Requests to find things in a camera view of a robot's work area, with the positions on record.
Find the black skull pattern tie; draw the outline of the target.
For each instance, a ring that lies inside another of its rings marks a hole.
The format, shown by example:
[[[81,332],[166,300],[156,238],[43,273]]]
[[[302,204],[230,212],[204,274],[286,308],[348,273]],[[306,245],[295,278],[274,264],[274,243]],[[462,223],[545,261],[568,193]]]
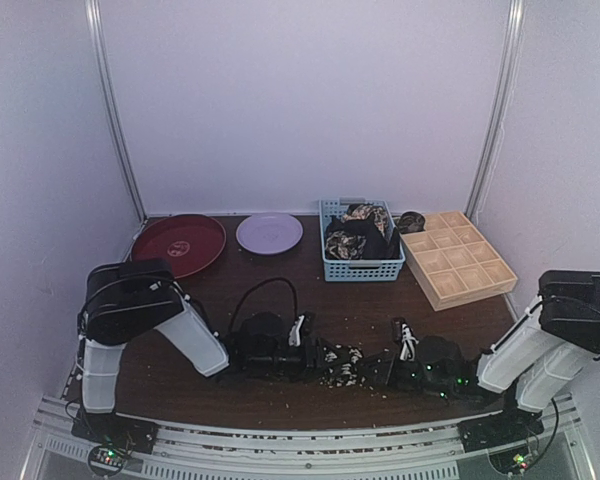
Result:
[[[326,359],[327,370],[320,379],[322,385],[332,389],[365,384],[366,377],[359,371],[359,363],[364,359],[361,349],[336,344]]]

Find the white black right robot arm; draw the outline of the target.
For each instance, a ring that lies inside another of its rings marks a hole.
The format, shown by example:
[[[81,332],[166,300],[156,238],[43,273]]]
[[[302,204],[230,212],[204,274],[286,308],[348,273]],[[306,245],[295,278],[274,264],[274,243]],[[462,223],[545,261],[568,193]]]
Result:
[[[509,406],[494,417],[492,430],[510,442],[530,426],[531,414],[600,360],[600,272],[544,272],[521,318],[473,360],[451,340],[416,338],[402,318],[394,325],[400,349],[360,360],[366,381],[477,405],[504,397]]]

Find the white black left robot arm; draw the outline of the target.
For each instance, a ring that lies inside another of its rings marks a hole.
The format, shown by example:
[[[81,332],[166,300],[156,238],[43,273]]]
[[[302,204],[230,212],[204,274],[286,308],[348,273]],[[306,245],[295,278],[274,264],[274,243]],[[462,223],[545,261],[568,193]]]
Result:
[[[260,312],[241,324],[231,322],[221,334],[166,261],[95,268],[87,277],[86,299],[77,315],[86,429],[103,444],[123,436],[123,421],[113,414],[120,361],[127,345],[150,331],[161,334],[205,378],[233,374],[311,381],[348,362],[346,350],[313,336],[313,313],[297,307],[292,312],[292,324]]]

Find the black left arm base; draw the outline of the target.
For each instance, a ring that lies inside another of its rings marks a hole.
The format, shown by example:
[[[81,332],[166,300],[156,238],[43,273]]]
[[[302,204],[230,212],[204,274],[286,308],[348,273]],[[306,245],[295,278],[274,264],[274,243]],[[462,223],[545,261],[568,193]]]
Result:
[[[152,453],[157,433],[155,422],[115,413],[79,413],[71,428],[74,437],[144,454]]]

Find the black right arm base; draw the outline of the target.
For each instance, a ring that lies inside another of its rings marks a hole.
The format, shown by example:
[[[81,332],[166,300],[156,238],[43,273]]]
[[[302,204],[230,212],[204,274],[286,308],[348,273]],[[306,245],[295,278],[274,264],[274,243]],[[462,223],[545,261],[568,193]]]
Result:
[[[457,428],[465,452],[499,447],[544,432],[540,413],[518,409],[465,420]]]

